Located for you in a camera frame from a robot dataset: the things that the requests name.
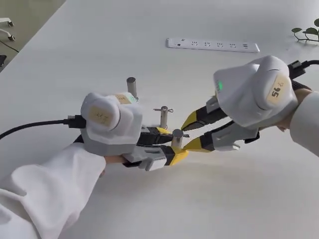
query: gray floor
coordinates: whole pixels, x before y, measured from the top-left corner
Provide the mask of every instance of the gray floor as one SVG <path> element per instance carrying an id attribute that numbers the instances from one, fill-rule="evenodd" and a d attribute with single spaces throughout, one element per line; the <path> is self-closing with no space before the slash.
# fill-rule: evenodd
<path id="1" fill-rule="evenodd" d="M 21 50 L 25 44 L 46 23 L 65 0 L 0 0 L 0 17 L 9 17 L 14 27 L 0 23 L 0 28 L 15 35 L 16 41 L 8 40 L 0 33 L 0 40 L 11 47 Z M 4 67 L 16 56 L 16 52 L 0 43 L 0 55 L 6 55 Z"/>

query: plant leaf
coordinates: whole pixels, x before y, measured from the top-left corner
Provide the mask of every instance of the plant leaf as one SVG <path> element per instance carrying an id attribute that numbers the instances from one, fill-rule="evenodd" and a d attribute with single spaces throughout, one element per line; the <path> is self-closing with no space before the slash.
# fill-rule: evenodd
<path id="1" fill-rule="evenodd" d="M 306 29 L 306 34 L 318 35 L 318 31 L 313 27 L 309 27 Z"/>
<path id="2" fill-rule="evenodd" d="M 319 18 L 314 21 L 314 24 L 319 27 Z"/>
<path id="3" fill-rule="evenodd" d="M 292 29 L 291 31 L 292 31 L 293 33 L 297 33 L 297 32 L 300 32 L 301 30 L 302 30 L 301 28 L 296 27 L 296 28 Z"/>

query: human hand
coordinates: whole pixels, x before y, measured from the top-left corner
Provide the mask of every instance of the human hand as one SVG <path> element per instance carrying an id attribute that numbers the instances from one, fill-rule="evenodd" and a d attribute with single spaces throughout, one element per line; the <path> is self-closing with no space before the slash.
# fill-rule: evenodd
<path id="1" fill-rule="evenodd" d="M 311 90 L 308 90 L 308 89 L 297 89 L 295 90 L 295 95 L 297 97 L 297 100 L 298 100 L 298 105 L 301 104 L 301 102 L 307 97 L 307 95 L 309 95 L 310 93 L 312 93 Z M 285 130 L 287 129 L 290 129 L 290 123 L 291 123 L 291 120 L 294 116 L 294 113 L 296 112 L 297 108 L 292 111 L 285 119 L 283 119 L 282 121 L 276 123 L 275 125 L 271 125 L 271 126 L 267 126 L 267 127 L 262 127 L 260 128 L 259 130 L 263 130 L 265 128 L 269 128 L 269 127 L 273 127 L 273 126 L 276 126 L 280 131 L 284 132 Z"/>
<path id="2" fill-rule="evenodd" d="M 122 156 L 104 156 L 106 164 L 110 163 L 125 163 L 126 159 Z M 100 178 L 105 174 L 105 170 L 100 174 Z"/>

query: white robotic hand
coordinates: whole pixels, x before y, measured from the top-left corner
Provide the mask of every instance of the white robotic hand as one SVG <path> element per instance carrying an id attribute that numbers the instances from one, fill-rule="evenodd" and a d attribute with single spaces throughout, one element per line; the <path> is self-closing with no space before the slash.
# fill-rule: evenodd
<path id="1" fill-rule="evenodd" d="M 165 129 L 142 126 L 142 108 L 131 93 L 90 93 L 81 116 L 86 126 L 76 142 L 83 142 L 88 152 L 100 156 L 122 155 L 128 161 L 126 167 L 152 171 L 174 165 L 188 155 L 179 147 L 161 145 L 173 139 Z"/>
<path id="2" fill-rule="evenodd" d="M 214 83 L 219 107 L 248 129 L 273 125 L 298 106 L 288 66 L 274 56 L 219 70 Z"/>
<path id="3" fill-rule="evenodd" d="M 236 141 L 250 143 L 259 139 L 259 128 L 276 124 L 298 106 L 289 68 L 273 56 L 219 70 L 214 74 L 214 83 L 216 95 L 191 113 L 181 129 L 200 128 L 226 117 L 232 121 L 193 139 L 185 150 L 238 150 Z"/>
<path id="4" fill-rule="evenodd" d="M 84 99 L 81 116 L 86 127 L 81 134 L 88 152 L 111 156 L 131 153 L 142 128 L 142 108 L 132 94 L 101 96 L 90 93 Z"/>

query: human wrist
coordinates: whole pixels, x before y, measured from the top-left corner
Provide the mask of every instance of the human wrist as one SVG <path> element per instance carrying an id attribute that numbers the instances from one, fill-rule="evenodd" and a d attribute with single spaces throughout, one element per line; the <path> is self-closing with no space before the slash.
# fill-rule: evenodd
<path id="1" fill-rule="evenodd" d="M 122 156 L 104 156 L 105 162 L 110 163 L 125 163 L 126 160 Z"/>
<path id="2" fill-rule="evenodd" d="M 295 90 L 295 95 L 298 101 L 298 106 L 303 102 L 303 100 L 312 93 L 312 90 L 309 89 L 297 89 Z M 282 121 L 280 121 L 277 126 L 278 127 L 282 127 L 282 128 L 286 128 L 286 129 L 290 129 L 290 122 L 296 112 L 296 110 L 298 109 L 298 106 Z"/>

